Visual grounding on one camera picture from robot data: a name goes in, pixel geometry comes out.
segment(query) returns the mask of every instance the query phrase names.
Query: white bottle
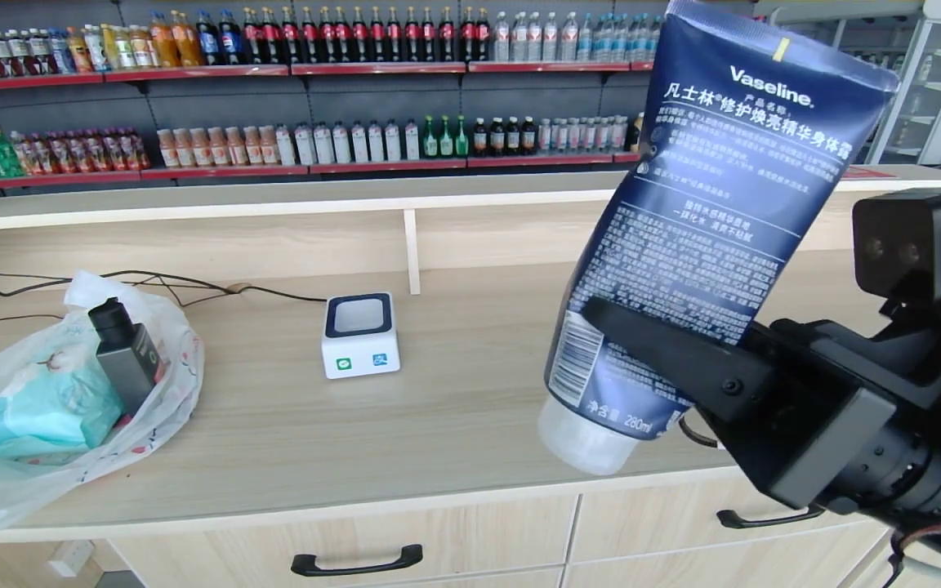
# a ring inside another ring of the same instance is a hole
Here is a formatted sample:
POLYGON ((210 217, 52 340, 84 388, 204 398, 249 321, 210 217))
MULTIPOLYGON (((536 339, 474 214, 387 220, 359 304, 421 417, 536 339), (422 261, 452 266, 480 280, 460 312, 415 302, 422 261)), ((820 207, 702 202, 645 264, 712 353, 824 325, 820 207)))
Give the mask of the white bottle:
POLYGON ((369 145, 365 140, 365 127, 359 120, 350 128, 350 142, 355 148, 355 163, 369 163, 369 145))
POLYGON ((296 150, 292 148, 292 138, 288 136, 288 127, 278 124, 275 127, 275 142, 278 144, 278 158, 283 165, 296 165, 296 150))
POLYGON ((408 161, 419 159, 419 127, 416 127, 415 120, 411 118, 406 124, 406 155, 408 161))
POLYGON ((296 137, 296 153, 300 156, 300 163, 302 165, 318 163, 318 159, 314 156, 314 137, 311 136, 313 133, 309 124, 300 122, 292 134, 296 137))
POLYGON ((542 60, 542 26, 539 25, 539 12, 529 15, 528 50, 529 62, 542 60))
POLYGON ((546 15, 546 24, 542 26, 542 60, 557 61, 557 21, 555 12, 546 15))
POLYGON ((324 122, 314 127, 314 152, 318 155, 318 163, 336 163, 336 154, 332 151, 332 133, 324 122))

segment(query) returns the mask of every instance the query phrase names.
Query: black handle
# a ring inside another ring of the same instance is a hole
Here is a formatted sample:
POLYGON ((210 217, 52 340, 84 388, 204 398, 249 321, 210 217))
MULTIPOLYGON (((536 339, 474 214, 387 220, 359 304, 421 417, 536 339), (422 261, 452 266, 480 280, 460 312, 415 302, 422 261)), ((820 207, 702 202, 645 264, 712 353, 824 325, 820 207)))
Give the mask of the black handle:
POLYGON ((747 519, 740 517, 739 513, 736 513, 735 510, 718 510, 717 520, 721 521, 721 525, 727 526, 727 528, 762 528, 762 526, 776 526, 814 519, 824 513, 824 511, 825 510, 821 509, 821 507, 809 505, 807 513, 794 514, 792 517, 747 521, 747 519))
POLYGON ((348 567, 338 569, 322 569, 315 563, 318 555, 299 554, 292 558, 292 573, 298 573, 306 577, 323 576, 354 576, 356 573, 376 573, 389 572, 392 569, 405 569, 412 567, 423 561, 423 546, 418 543, 406 545, 402 548, 402 554, 398 559, 389 564, 380 564, 376 566, 348 567))

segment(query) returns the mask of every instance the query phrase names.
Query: plastic bag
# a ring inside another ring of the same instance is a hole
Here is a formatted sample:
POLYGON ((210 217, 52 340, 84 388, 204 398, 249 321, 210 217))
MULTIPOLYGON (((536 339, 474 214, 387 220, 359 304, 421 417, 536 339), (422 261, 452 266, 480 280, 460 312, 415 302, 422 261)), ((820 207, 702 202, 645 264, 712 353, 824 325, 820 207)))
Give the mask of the plastic bag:
MULTIPOLYGON (((123 283, 79 272, 64 303, 78 311, 116 296, 134 323, 143 323, 169 365, 138 413, 116 425, 99 447, 83 454, 44 455, 9 461, 0 459, 0 531, 48 505, 71 488, 88 483, 147 457, 167 442, 191 416, 202 387, 205 353, 178 306, 161 296, 145 294, 123 283)), ((26 364, 60 324, 16 342, 0 353, 0 391, 16 369, 26 364)))

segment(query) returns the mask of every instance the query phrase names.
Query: camera lens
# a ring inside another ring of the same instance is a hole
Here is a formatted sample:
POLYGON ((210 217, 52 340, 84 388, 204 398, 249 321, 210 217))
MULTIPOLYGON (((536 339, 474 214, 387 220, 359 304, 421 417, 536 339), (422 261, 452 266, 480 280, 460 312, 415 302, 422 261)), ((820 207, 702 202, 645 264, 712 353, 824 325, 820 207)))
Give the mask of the camera lens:
POLYGON ((863 250, 866 251, 871 260, 879 260, 885 254, 885 244, 877 237, 870 237, 867 239, 866 245, 863 246, 863 250))

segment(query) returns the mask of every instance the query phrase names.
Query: drawer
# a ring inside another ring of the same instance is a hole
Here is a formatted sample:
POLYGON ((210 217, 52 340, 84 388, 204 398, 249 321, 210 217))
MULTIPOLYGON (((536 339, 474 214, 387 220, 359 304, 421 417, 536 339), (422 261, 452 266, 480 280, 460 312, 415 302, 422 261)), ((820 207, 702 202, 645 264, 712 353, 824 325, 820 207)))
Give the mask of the drawer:
POLYGON ((146 588, 389 584, 563 563, 574 505, 574 496, 539 498, 111 543, 146 588), (290 572, 298 554, 317 555, 321 569, 365 567, 394 562, 411 544, 422 545, 422 561, 405 569, 335 577, 290 572))
POLYGON ((876 523, 860 523, 778 539, 574 564, 565 573, 563 588, 834 588, 884 532, 876 523))
POLYGON ((795 513, 758 492, 746 476, 583 495, 572 540, 570 561, 654 554, 777 537, 808 529, 863 520, 833 513, 770 528, 732 529, 718 522, 718 510, 731 509, 744 519, 772 519, 795 513))

